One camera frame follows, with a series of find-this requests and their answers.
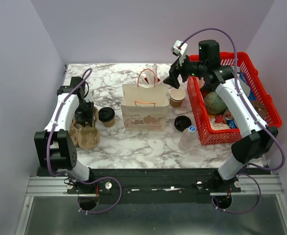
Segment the brown paper coffee cup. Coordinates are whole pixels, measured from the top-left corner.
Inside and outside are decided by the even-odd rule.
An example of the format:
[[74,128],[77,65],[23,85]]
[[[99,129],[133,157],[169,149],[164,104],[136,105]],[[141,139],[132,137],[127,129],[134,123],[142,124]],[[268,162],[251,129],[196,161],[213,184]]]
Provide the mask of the brown paper coffee cup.
[[103,121],[102,124],[108,128],[112,127],[115,124],[115,118],[111,119],[110,121]]

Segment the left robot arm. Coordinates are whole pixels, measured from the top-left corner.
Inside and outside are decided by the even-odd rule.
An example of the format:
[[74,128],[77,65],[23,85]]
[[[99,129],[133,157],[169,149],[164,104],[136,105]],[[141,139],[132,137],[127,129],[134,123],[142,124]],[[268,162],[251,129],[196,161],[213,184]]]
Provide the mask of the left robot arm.
[[68,174],[79,180],[84,193],[95,189],[89,167],[77,159],[77,150],[69,131],[72,121],[85,127],[94,124],[94,104],[85,100],[86,82],[72,77],[70,84],[57,90],[57,105],[51,120],[43,131],[36,132],[34,142],[40,166],[51,175]]

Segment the black coffee cup lid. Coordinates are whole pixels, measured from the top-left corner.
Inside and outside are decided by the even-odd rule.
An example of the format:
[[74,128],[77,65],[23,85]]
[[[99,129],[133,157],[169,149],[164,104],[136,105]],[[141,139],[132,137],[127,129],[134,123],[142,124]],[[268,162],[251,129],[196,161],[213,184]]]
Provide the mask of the black coffee cup lid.
[[115,111],[111,107],[103,107],[99,110],[98,116],[101,122],[109,122],[114,119]]

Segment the paper takeout bag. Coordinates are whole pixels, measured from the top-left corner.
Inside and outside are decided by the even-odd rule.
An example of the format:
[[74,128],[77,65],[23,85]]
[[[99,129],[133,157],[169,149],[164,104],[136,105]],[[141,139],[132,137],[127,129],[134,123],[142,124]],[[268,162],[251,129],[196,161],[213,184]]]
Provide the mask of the paper takeout bag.
[[122,118],[126,131],[164,131],[166,129],[169,100],[168,85],[159,84],[157,74],[149,68],[153,75],[152,84],[123,84],[121,102]]

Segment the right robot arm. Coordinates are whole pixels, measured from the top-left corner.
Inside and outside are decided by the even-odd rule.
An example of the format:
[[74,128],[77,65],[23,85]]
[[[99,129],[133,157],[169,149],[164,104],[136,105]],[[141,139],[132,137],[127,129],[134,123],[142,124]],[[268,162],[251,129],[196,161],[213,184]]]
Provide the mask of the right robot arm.
[[178,77],[185,82],[190,76],[203,78],[205,83],[223,100],[240,130],[241,140],[232,144],[231,156],[218,168],[212,187],[218,192],[229,187],[229,180],[248,164],[267,153],[278,135],[275,126],[268,126],[246,97],[237,73],[230,65],[221,65],[219,43],[215,40],[199,42],[199,61],[191,61],[187,44],[177,40],[172,47],[177,60],[171,65],[164,83],[175,89],[180,87]]

